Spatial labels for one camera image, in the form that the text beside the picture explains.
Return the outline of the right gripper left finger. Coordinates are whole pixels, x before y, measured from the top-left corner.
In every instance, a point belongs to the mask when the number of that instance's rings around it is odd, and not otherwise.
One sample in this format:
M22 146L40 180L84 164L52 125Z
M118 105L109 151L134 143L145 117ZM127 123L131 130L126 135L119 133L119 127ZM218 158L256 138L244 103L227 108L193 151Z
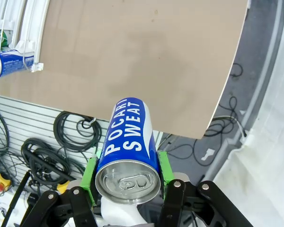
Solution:
M63 194L45 191L29 214L24 216L22 227L63 227L73 218L77 227L96 227L92 208L97 205L99 192L95 178L98 158L90 158L78 186Z

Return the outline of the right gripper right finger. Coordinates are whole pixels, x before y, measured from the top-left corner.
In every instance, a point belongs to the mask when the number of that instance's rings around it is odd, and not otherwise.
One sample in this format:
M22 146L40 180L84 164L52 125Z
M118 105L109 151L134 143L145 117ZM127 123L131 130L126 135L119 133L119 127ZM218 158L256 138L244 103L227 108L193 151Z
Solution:
M207 227L251 227L252 224L212 181L197 186L176 179L167 152L158 152L161 192L164 199L158 227L178 227L183 211L189 211Z

